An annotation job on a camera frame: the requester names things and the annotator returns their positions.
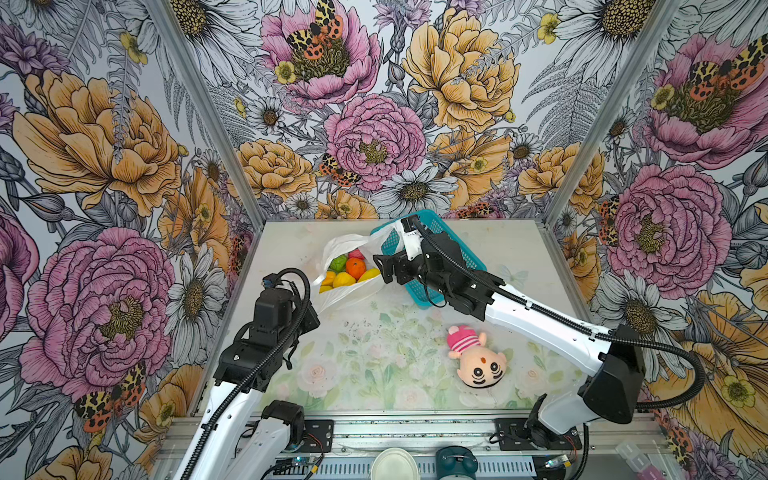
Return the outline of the white plastic bag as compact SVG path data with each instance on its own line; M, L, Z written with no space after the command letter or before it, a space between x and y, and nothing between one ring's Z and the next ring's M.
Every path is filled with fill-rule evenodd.
M382 267L376 265L374 257L384 254L384 243L392 233L392 227L383 227L370 236L340 236L309 259L305 273L318 314L361 303L385 286Z

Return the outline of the yellow toy lemon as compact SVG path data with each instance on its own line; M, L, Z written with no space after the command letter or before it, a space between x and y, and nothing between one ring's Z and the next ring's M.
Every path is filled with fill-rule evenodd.
M332 287L336 289L336 288L341 288L346 286L352 286L352 285L355 285L356 283L357 283L357 280L352 275L350 275L347 272L340 272L334 277Z

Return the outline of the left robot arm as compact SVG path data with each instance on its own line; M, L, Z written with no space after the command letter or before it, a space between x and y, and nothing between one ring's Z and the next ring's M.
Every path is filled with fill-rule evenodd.
M235 445L269 383L289 367L299 338L320 325L311 283L289 267L267 275L253 318L241 326L219 357L203 418L181 460L176 479L216 479L225 473Z

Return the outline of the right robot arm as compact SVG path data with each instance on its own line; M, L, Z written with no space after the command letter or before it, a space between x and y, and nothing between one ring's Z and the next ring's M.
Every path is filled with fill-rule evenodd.
M703 389L706 371L694 354L642 340L625 326L598 327L528 297L502 278L475 268L464 243L427 212L391 221L378 230L385 244L374 262L385 283L417 282L423 289L419 299L429 301L429 294L435 292L456 312L533 340L582 372L581 385L557 396L540 396L518 427L517 436L538 448L549 447L579 424L606 420L625 425L637 411L678 406ZM646 350L688 362L694 371L691 384L671 398L640 401Z

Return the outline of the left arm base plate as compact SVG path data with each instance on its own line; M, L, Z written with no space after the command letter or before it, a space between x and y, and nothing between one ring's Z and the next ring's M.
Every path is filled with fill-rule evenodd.
M327 454L332 450L335 422L309 419L289 427L289 443L285 453Z

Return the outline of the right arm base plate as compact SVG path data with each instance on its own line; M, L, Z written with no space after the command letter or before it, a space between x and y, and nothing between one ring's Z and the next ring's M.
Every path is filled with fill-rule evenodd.
M528 426L524 418L497 418L494 420L494 428L489 442L497 445L502 451L582 449L582 440L576 428L558 435L538 423Z

